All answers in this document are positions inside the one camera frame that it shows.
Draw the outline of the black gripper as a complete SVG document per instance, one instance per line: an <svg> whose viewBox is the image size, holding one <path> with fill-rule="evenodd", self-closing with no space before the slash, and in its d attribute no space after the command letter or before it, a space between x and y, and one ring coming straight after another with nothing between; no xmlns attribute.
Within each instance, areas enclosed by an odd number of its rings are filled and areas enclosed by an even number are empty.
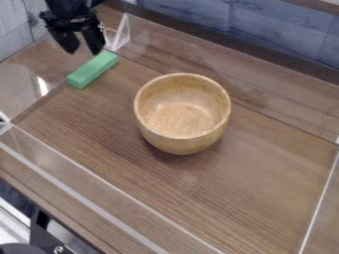
<svg viewBox="0 0 339 254"><path fill-rule="evenodd" d="M93 7L99 0L45 0L48 10L39 17L49 33L68 54L80 47L76 32L81 31L91 53L96 56L105 44Z"/></svg>

